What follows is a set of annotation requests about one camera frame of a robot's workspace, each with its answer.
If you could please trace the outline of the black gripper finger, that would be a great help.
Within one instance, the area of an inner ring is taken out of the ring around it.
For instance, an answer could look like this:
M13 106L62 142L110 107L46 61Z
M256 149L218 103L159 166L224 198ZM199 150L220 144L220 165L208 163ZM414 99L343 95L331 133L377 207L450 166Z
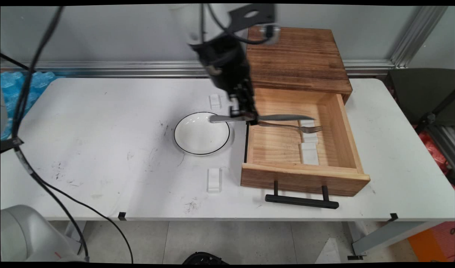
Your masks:
M230 117L244 117L246 113L246 95L244 91L236 91L229 94Z
M258 124L258 112L256 109L256 102L254 99L254 90L251 81L242 81L241 84L241 103L242 115L249 120L250 125Z

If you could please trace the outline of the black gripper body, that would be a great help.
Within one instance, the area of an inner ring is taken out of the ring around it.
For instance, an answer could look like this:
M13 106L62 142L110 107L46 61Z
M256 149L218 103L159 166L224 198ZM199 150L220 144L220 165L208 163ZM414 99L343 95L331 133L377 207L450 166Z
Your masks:
M198 60L207 71L212 83L227 93L236 93L236 87L252 92L250 65L240 42L229 35L219 35L203 44L190 44Z

